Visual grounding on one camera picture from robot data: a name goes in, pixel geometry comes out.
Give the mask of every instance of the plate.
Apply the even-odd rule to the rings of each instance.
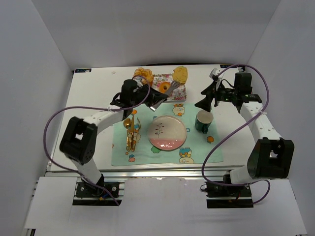
[[[184,123],[173,116],[161,116],[153,120],[148,129],[150,142],[161,150],[179,148],[186,140]]]

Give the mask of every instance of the light green placemat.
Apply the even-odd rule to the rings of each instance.
[[[189,103],[180,103],[180,105],[179,103],[163,103],[155,112],[151,111],[145,105],[137,107],[134,127],[135,129],[138,128],[138,121],[136,118],[139,118],[141,129],[136,136],[136,149],[134,152],[126,151],[126,128],[122,122],[114,124],[112,166],[161,163],[203,163],[210,150],[219,142],[219,136],[215,120],[211,123],[207,134],[202,134],[195,129],[195,118],[199,111],[199,108]],[[150,143],[147,136],[148,127],[152,120],[164,115],[175,116],[180,119],[187,128],[187,138],[185,143],[180,148],[173,151],[162,151],[157,149]],[[222,161],[222,151],[218,148],[211,155],[208,163]]]

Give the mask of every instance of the toy food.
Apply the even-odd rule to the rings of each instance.
[[[165,93],[169,89],[169,87],[171,87],[171,83],[170,82],[163,82],[163,83],[160,84],[158,90],[161,93]]]
[[[152,74],[152,71],[151,71],[151,70],[149,70],[149,69],[144,69],[144,68],[142,68],[142,67],[139,67],[138,69],[135,70],[135,72],[134,72],[133,75],[134,75],[134,76],[135,76],[135,75],[144,76],[144,77],[149,81],[150,86],[152,86],[152,84],[153,84],[153,74]],[[144,79],[142,79],[142,80],[141,80],[141,83],[142,83],[143,85],[145,85],[147,82],[146,82]]]
[[[173,73],[173,80],[184,85],[187,81],[187,78],[188,78],[188,71],[186,67],[181,65],[175,68],[174,73]]]

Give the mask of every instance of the plant design on plate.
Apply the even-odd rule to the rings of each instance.
[[[164,127],[164,125],[162,123],[157,124],[156,135],[157,135],[158,138],[159,138],[159,135],[161,133],[163,133],[163,130],[162,130],[163,127]]]

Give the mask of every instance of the green mug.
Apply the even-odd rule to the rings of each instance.
[[[208,133],[208,128],[213,121],[213,115],[211,112],[201,110],[196,115],[195,128],[201,131],[203,134]]]

